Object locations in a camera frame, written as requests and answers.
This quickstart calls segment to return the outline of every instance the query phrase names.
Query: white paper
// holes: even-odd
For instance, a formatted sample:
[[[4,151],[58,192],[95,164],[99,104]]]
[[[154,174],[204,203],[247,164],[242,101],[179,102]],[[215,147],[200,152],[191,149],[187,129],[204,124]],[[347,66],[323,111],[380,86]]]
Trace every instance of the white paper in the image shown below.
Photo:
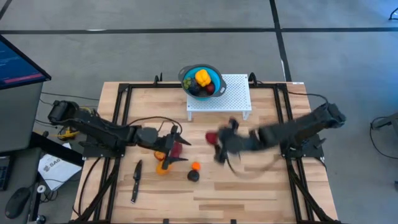
[[[63,144],[63,146],[71,149],[69,143]],[[80,166],[76,166],[75,164],[71,164],[69,162],[65,162],[55,156],[44,155],[39,162],[39,168],[37,171],[46,179],[59,180],[62,182],[66,182],[69,178],[75,175],[77,172],[81,170]],[[57,190],[61,187],[62,182],[57,182],[53,180],[46,180],[45,182],[50,187],[51,190]]]

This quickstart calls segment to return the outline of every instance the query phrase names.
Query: gray concrete floor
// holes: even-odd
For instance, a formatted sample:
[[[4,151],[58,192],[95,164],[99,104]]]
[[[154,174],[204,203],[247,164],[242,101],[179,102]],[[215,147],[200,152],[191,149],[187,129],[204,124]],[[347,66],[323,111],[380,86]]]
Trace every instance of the gray concrete floor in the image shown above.
[[[397,27],[387,21],[398,7],[377,0],[276,0],[282,28]],[[268,1],[13,0],[0,29],[135,29],[170,27],[273,27]],[[99,98],[103,82],[176,80],[185,65],[209,63],[223,73],[255,72],[283,81],[274,33],[5,35],[53,77],[44,91]],[[283,34],[293,81],[336,103],[347,116],[338,130],[323,131],[328,177],[338,216],[347,223],[395,223],[398,160],[378,154],[369,123],[398,110],[398,32]],[[45,101],[54,96],[42,95]],[[76,100],[81,105],[95,101]],[[310,98],[312,108],[322,101]],[[49,106],[40,104],[45,120]],[[35,126],[38,131],[48,130]],[[373,132],[381,151],[398,157],[390,127]],[[40,206],[49,222],[67,222],[77,183]]]

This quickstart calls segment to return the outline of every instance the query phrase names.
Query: blue bowl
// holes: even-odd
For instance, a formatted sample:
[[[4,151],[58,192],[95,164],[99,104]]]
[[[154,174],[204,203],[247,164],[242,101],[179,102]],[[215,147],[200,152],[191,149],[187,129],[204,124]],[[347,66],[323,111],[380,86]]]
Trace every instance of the blue bowl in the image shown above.
[[[186,90],[183,87],[183,81],[186,78],[193,78],[195,79],[195,74],[199,72],[200,70],[206,70],[207,73],[209,74],[211,81],[213,82],[215,86],[214,93],[211,96],[206,96],[206,97],[200,97],[200,96],[194,96],[192,95],[188,90]],[[221,73],[215,68],[212,67],[211,65],[206,65],[206,64],[199,64],[199,65],[192,65],[192,66],[186,66],[181,69],[181,71],[178,73],[178,79],[181,82],[181,86],[184,89],[184,91],[194,97],[197,100],[208,100],[211,97],[219,97],[222,94],[224,94],[225,89],[226,89],[226,83],[223,80],[223,77],[221,76]]]

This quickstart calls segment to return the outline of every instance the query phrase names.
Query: knife handle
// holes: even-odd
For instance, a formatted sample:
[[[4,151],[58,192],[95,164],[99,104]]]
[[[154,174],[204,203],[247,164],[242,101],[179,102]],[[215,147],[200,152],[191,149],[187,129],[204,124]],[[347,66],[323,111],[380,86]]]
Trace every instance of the knife handle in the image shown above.
[[[138,195],[138,186],[139,186],[139,180],[136,180],[136,183],[134,184],[134,188],[132,189],[131,203],[136,203],[137,195]]]

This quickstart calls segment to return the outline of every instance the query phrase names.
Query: computer mouse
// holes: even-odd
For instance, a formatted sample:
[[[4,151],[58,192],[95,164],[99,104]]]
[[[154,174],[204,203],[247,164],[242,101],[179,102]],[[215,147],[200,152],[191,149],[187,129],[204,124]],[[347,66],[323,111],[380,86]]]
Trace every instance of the computer mouse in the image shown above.
[[[24,210],[25,204],[30,196],[30,188],[21,187],[16,190],[15,193],[8,200],[6,205],[6,217],[7,218],[17,218]]]

